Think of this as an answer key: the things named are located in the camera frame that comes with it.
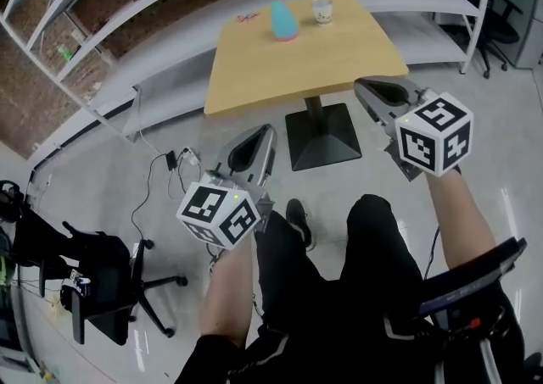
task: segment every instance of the white wall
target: white wall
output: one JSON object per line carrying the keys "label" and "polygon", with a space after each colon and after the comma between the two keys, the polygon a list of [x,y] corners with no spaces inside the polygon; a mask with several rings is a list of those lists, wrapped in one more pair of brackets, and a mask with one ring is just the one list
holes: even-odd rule
{"label": "white wall", "polygon": [[0,181],[13,181],[25,192],[31,170],[24,158],[0,142]]}

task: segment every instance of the black table base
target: black table base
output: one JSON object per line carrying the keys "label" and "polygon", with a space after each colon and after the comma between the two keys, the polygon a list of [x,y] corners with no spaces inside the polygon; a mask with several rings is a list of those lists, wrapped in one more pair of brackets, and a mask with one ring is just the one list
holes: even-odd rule
{"label": "black table base", "polygon": [[347,105],[323,107],[319,97],[309,97],[305,104],[306,111],[285,117],[293,171],[361,158]]}

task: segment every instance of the black office chair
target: black office chair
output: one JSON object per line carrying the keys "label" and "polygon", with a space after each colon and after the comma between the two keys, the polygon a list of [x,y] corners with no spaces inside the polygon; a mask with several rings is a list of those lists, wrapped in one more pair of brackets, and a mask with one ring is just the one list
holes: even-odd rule
{"label": "black office chair", "polygon": [[[71,226],[69,229],[74,237],[89,235],[76,231]],[[128,324],[136,320],[136,317],[132,316],[132,308],[138,303],[163,334],[173,337],[175,330],[162,325],[145,298],[145,291],[172,282],[178,286],[186,286],[187,278],[174,275],[155,281],[142,280],[143,251],[154,246],[149,239],[140,241],[131,268],[128,248],[120,238],[103,233],[91,236],[95,239],[100,237],[99,242],[107,241],[107,248],[100,246],[89,251],[76,269],[84,279],[90,281],[88,295],[85,296],[74,287],[66,285],[62,286],[60,292],[60,302],[72,313],[75,340],[80,344],[85,342],[85,320],[89,320],[113,342],[124,345],[128,338]]]}
{"label": "black office chair", "polygon": [[523,11],[510,0],[503,1],[506,3],[503,14],[498,14],[491,8],[486,9],[483,27],[481,28],[481,34],[477,42],[477,47],[483,56],[484,65],[486,66],[483,77],[487,80],[490,78],[490,63],[487,53],[495,55],[501,61],[501,69],[507,70],[507,59],[492,42],[511,44],[520,40],[517,31],[507,22],[507,19],[513,10],[516,10],[520,14],[523,14]]}

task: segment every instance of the blue bottle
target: blue bottle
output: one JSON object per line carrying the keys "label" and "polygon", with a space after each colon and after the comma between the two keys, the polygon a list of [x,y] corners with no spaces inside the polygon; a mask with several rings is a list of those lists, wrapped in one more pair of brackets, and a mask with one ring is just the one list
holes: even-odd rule
{"label": "blue bottle", "polygon": [[291,41],[298,35],[298,22],[287,6],[279,1],[271,4],[271,29],[280,42]]}

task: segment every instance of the white cube with black markers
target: white cube with black markers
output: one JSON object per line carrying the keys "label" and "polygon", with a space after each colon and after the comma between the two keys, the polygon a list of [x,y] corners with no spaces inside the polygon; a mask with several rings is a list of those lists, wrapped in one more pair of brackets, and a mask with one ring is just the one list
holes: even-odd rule
{"label": "white cube with black markers", "polygon": [[193,182],[176,217],[196,239],[231,250],[260,221],[248,192]]}
{"label": "white cube with black markers", "polygon": [[400,158],[442,176],[472,150],[473,113],[449,93],[395,121]]}

